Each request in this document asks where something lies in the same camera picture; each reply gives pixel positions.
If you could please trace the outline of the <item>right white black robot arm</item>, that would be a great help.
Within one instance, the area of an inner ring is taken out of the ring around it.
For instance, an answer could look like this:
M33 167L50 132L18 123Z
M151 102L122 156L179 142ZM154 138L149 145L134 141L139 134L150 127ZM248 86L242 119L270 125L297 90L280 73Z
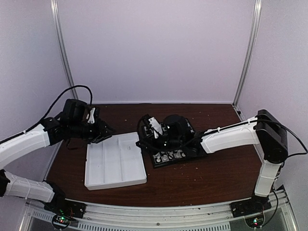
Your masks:
M252 197L233 203L233 211L247 208L250 212L269 207L269 194L283 162L288 157L287 132L267 110L259 110L246 121L196 131L180 115L169 115L162 122L146 114L137 123L136 145L152 156L154 167L201 158L217 151L246 145L260 145L263 161Z

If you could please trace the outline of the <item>white plastic compartment tray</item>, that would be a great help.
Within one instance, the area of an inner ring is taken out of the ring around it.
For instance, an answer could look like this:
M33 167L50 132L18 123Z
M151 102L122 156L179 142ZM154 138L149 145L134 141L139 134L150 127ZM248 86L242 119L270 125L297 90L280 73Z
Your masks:
M137 132L114 135L98 144L87 146L84 185L102 190L147 182L141 154L136 146Z

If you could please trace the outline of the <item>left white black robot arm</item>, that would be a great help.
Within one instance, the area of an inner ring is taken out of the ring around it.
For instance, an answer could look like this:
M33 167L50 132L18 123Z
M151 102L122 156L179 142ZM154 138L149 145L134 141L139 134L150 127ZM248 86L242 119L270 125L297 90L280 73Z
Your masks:
M41 119L29 131L23 131L0 143L0 195L38 200L51 205L59 214L69 210L65 193L55 184L19 177L5 170L11 162L36 150L70 139L88 144L110 138L114 129L99 117L100 109L68 99L56 117Z

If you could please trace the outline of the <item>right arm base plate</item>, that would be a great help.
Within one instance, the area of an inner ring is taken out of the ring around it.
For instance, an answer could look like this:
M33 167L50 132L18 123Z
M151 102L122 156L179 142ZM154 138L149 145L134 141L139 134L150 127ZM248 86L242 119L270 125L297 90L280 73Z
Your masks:
M231 212L234 218L248 216L254 213L261 213L264 210L272 208L271 203L267 201L258 201L248 199L230 204Z

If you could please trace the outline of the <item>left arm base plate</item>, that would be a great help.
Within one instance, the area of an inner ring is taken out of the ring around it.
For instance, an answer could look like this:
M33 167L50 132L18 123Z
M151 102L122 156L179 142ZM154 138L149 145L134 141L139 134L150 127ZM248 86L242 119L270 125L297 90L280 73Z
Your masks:
M61 205L46 202L43 202L43 204L45 210L67 218L83 218L86 209L85 203L69 200L65 200L64 204Z

